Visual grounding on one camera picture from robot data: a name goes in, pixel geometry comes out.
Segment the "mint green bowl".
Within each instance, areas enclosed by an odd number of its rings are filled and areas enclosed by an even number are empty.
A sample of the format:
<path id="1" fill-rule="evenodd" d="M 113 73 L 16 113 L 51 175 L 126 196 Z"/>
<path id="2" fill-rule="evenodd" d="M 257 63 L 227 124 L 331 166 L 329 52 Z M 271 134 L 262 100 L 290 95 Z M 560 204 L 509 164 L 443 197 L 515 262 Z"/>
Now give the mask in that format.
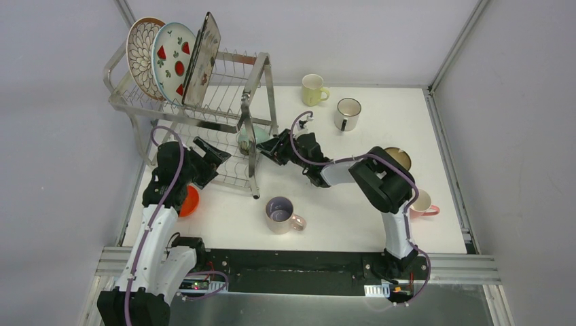
<path id="1" fill-rule="evenodd" d="M 256 144 L 263 143 L 270 138 L 268 132 L 259 126 L 254 126 L 253 131 L 255 134 L 255 143 Z M 246 128 L 242 128 L 240 130 L 240 132 L 238 133 L 238 136 L 236 137 L 236 140 L 238 143 L 238 149 L 239 149 L 240 153 L 244 156 L 249 155 L 249 148 L 251 146 L 249 143 L 249 135 L 248 135 Z"/>

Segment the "square flower pattern plate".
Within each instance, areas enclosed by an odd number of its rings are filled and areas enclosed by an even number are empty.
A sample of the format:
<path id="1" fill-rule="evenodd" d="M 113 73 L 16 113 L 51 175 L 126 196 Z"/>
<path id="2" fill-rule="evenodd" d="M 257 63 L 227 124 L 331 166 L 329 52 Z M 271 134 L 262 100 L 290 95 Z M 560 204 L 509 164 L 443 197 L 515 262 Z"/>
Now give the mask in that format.
<path id="1" fill-rule="evenodd" d="M 211 79 L 221 33 L 211 12 L 207 12 L 198 31 L 189 67 L 185 75 L 182 103 L 186 107 L 200 107 Z"/>

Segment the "watermelon pattern round plate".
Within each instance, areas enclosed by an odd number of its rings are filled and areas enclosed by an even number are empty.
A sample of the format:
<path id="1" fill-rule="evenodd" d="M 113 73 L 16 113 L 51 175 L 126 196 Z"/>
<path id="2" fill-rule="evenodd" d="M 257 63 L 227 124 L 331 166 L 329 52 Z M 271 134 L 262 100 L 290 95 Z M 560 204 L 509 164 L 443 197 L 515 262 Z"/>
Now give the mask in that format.
<path id="1" fill-rule="evenodd" d="M 155 36 L 152 71 L 162 97 L 172 105 L 182 105 L 183 83 L 195 40 L 190 29 L 179 22 L 165 24 Z"/>

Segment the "floral petal brown-rim plate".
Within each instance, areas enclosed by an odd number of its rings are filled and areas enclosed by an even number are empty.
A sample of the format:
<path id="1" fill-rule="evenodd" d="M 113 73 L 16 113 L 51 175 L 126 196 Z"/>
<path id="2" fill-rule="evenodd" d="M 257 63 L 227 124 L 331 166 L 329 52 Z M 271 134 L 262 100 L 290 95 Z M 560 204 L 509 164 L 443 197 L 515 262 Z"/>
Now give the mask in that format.
<path id="1" fill-rule="evenodd" d="M 144 17 L 130 28 L 126 40 L 128 70 L 135 84 L 150 98 L 162 100 L 152 71 L 151 50 L 158 31 L 165 25 L 154 17 Z"/>

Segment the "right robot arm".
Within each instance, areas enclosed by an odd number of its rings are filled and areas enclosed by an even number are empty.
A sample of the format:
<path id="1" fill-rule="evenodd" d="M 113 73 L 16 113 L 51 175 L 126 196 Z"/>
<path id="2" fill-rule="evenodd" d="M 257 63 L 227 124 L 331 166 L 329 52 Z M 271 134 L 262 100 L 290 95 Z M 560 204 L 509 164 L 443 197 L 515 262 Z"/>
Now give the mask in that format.
<path id="1" fill-rule="evenodd" d="M 357 158 L 332 160 L 324 155 L 314 133 L 293 136 L 289 130 L 257 145 L 260 152 L 278 164 L 292 162 L 320 188 L 355 183 L 367 201 L 382 215 L 386 244 L 381 271 L 388 277 L 410 273 L 418 255 L 410 236 L 407 208 L 414 197 L 413 176 L 383 148 L 375 146 Z"/>

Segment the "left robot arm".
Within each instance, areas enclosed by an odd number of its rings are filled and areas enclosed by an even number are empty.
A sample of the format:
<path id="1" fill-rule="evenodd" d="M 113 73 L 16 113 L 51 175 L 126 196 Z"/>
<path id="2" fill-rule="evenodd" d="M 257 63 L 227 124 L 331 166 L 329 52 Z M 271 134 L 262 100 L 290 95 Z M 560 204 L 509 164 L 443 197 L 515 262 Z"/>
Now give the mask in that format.
<path id="1" fill-rule="evenodd" d="M 170 233 L 193 184 L 202 189 L 230 158 L 200 137 L 204 154 L 178 141 L 158 146 L 157 166 L 143 192 L 141 227 L 126 266 L 109 291 L 101 291 L 97 308 L 105 325 L 167 325 L 170 303 L 184 278 L 206 269 L 207 256 L 189 240 L 164 252 Z"/>

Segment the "stainless steel dish rack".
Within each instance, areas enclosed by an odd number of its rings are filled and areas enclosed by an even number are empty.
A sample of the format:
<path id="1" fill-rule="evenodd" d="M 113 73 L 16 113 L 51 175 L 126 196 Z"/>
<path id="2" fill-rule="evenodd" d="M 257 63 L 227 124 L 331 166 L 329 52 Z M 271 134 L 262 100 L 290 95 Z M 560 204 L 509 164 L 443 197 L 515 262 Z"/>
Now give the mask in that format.
<path id="1" fill-rule="evenodd" d="M 110 92 L 109 103 L 130 119 L 137 151 L 150 168 L 156 165 L 150 142 L 139 123 L 146 117 L 176 131 L 185 144 L 193 147 L 196 137 L 231 157 L 217 170 L 216 184 L 245 190 L 254 199 L 260 197 L 256 170 L 259 154 L 255 149 L 255 131 L 278 134 L 276 103 L 270 55 L 265 52 L 220 52 L 217 54 L 212 79 L 201 107 L 178 107 L 157 100 L 137 87 L 130 73 L 114 83 L 112 73 L 124 66 L 127 57 L 123 43 L 107 61 L 103 82 Z"/>

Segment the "orange plastic bowl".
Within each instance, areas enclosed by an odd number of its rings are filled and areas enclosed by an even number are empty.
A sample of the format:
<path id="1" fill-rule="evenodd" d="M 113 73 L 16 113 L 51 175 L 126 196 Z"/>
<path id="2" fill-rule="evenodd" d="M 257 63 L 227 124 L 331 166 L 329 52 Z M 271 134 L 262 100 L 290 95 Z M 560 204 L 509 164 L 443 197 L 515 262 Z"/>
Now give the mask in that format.
<path id="1" fill-rule="evenodd" d="M 200 202 L 198 190 L 193 186 L 187 186 L 187 196 L 181 207 L 179 217 L 184 218 L 191 215 L 197 208 Z"/>

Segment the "yellow mug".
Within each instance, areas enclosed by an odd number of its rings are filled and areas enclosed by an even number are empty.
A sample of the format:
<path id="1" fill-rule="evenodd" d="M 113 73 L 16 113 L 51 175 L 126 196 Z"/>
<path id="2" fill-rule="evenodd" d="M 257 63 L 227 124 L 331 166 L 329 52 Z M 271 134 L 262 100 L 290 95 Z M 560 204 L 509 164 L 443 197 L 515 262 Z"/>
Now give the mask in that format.
<path id="1" fill-rule="evenodd" d="M 323 87 L 324 80 L 320 75 L 308 74 L 302 78 L 301 99 L 302 102 L 313 107 L 330 97 L 330 92 Z"/>

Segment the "pink iridescent mug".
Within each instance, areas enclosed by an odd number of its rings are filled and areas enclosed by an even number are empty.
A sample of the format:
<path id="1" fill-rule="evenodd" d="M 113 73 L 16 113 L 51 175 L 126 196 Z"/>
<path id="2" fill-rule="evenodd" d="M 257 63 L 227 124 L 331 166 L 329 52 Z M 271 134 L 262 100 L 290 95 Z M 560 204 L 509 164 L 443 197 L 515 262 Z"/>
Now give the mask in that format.
<path id="1" fill-rule="evenodd" d="M 304 231 L 307 222 L 295 214 L 292 201 L 286 197 L 271 198 L 265 207 L 266 224 L 275 234 L 286 234 L 291 230 Z"/>

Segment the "white mug dark rim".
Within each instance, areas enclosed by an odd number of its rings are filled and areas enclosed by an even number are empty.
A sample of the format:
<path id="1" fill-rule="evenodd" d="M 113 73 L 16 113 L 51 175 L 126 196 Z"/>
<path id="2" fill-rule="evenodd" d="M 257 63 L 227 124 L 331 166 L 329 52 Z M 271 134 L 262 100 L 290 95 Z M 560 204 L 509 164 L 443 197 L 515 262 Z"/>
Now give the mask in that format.
<path id="1" fill-rule="evenodd" d="M 336 107 L 334 124 L 340 132 L 348 132 L 355 129 L 360 113 L 361 103 L 354 98 L 341 99 Z"/>

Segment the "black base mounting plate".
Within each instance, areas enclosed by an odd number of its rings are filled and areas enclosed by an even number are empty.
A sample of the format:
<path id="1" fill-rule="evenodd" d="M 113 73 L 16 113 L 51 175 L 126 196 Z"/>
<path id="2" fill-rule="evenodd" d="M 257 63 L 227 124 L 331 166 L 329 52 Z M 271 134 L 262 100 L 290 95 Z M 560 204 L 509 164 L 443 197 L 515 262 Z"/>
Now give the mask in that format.
<path id="1" fill-rule="evenodd" d="M 208 280 L 227 280 L 232 293 L 363 296 L 384 280 L 385 262 L 381 252 L 210 249 L 192 272 L 216 271 Z"/>

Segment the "brown patterned small bowl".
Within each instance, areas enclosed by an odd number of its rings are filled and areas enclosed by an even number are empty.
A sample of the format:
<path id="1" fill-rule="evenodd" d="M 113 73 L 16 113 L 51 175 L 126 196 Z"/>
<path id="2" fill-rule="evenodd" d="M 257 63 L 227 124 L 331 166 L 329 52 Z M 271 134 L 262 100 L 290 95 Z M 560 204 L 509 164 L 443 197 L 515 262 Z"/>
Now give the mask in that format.
<path id="1" fill-rule="evenodd" d="M 387 147 L 385 152 L 390 155 L 396 162 L 398 162 L 405 170 L 410 170 L 412 167 L 412 160 L 410 156 L 398 147 Z"/>

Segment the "pink cup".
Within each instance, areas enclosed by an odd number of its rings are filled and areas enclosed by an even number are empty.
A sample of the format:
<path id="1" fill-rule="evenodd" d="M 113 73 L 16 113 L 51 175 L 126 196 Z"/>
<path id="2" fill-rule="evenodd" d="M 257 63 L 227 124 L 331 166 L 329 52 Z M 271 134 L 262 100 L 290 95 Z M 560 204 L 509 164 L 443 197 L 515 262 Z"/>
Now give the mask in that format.
<path id="1" fill-rule="evenodd" d="M 425 190 L 418 189 L 418 197 L 409 209 L 410 219 L 434 217 L 439 213 L 440 209 L 438 206 L 432 204 L 430 195 Z"/>

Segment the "aluminium frame rail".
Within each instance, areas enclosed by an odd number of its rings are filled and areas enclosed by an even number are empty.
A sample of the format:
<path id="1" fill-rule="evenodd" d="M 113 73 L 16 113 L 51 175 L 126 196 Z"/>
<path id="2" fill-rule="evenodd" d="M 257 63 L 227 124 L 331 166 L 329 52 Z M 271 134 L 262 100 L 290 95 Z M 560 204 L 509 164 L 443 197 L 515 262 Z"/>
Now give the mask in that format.
<path id="1" fill-rule="evenodd" d="M 473 232 L 471 231 L 471 224 L 465 208 L 465 203 L 463 201 L 461 189 L 458 184 L 456 171 L 454 169 L 454 162 L 452 160 L 452 154 L 450 153 L 448 137 L 446 136 L 442 121 L 440 119 L 439 111 L 437 110 L 435 99 L 432 93 L 427 88 L 424 88 L 423 94 L 433 125 L 436 141 L 440 151 L 440 156 L 442 158 L 444 170 L 446 172 L 448 185 L 450 188 L 452 199 L 454 201 L 456 215 L 458 217 L 461 226 L 461 231 L 463 233 L 463 238 L 466 245 L 473 246 L 474 235 Z"/>

